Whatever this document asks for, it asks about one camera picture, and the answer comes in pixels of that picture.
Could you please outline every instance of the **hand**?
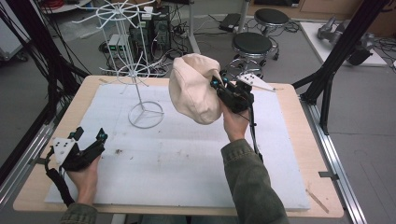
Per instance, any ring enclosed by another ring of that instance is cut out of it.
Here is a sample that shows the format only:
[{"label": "hand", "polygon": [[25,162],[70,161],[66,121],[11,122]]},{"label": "hand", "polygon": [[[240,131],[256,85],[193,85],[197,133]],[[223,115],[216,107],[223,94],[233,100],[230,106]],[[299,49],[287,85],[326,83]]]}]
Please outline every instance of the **hand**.
[{"label": "hand", "polygon": [[87,168],[81,171],[68,171],[70,179],[76,185],[78,190],[77,203],[93,204],[93,199],[96,195],[96,184],[98,182],[98,163],[100,156],[98,156]]},{"label": "hand", "polygon": [[230,142],[244,139],[248,127],[248,111],[245,110],[240,114],[235,114],[220,99],[219,104],[223,112],[224,130]]}]

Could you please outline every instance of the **round stool seat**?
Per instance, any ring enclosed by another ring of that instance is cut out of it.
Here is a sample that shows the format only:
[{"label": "round stool seat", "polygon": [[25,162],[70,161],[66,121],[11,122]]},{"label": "round stool seat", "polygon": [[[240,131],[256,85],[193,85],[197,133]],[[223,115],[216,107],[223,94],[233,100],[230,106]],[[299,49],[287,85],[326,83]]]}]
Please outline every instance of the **round stool seat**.
[{"label": "round stool seat", "polygon": [[233,49],[242,56],[262,57],[271,47],[271,40],[260,34],[241,33],[233,37]]},{"label": "round stool seat", "polygon": [[289,17],[276,9],[262,8],[254,13],[254,20],[261,25],[281,26],[289,21]]}]

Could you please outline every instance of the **aluminum rail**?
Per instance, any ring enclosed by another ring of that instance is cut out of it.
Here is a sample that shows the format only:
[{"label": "aluminum rail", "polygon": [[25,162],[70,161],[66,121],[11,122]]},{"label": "aluminum rail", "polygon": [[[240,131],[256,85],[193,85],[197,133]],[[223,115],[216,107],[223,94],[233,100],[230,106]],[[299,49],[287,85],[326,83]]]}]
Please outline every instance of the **aluminum rail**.
[{"label": "aluminum rail", "polygon": [[302,102],[302,104],[306,105],[311,115],[311,119],[318,132],[318,138],[320,139],[320,143],[322,145],[322,151],[326,156],[327,163],[331,168],[332,174],[337,176],[337,178],[333,181],[336,183],[341,196],[343,197],[346,209],[352,222],[354,224],[367,224],[358,199],[356,198],[355,193],[350,186],[350,183],[347,179],[347,174],[340,161],[340,158],[338,157],[334,144],[332,143],[332,139],[329,135],[323,132],[323,129],[320,127],[320,111],[316,105],[309,105],[306,102]]},{"label": "aluminum rail", "polygon": [[42,125],[41,129],[36,134],[34,140],[23,153],[18,163],[14,166],[12,171],[7,176],[3,185],[0,187],[0,212],[6,205],[8,199],[23,180],[25,175],[34,166],[36,158],[38,158],[44,146],[50,140],[55,127],[53,121],[48,125]]}]

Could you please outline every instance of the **hat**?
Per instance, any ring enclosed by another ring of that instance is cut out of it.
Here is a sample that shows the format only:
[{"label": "hat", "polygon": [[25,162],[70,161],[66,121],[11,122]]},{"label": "hat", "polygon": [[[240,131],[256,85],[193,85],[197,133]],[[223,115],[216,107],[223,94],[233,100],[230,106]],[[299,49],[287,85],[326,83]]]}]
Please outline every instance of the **hat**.
[{"label": "hat", "polygon": [[169,78],[169,94],[175,109],[200,124],[210,124],[221,115],[212,77],[219,80],[220,65],[200,54],[175,58]]}]

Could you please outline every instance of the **black stool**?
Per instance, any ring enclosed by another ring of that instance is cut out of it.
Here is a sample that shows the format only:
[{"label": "black stool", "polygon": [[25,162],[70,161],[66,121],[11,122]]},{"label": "black stool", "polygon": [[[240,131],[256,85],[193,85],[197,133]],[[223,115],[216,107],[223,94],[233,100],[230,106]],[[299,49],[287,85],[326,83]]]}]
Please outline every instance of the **black stool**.
[{"label": "black stool", "polygon": [[[268,36],[268,33],[271,32],[271,30],[285,26],[289,22],[289,17],[281,11],[271,8],[262,8],[254,13],[254,20],[258,24],[264,26],[262,34],[264,36]],[[276,50],[274,60],[277,60],[279,57],[279,44],[272,37],[269,38],[275,43],[271,51]]]},{"label": "black stool", "polygon": [[[233,77],[253,73],[262,78],[265,57],[272,47],[271,40],[256,33],[241,33],[233,37],[233,50],[238,54],[227,65],[227,73]],[[260,63],[253,59],[263,58]]]}]

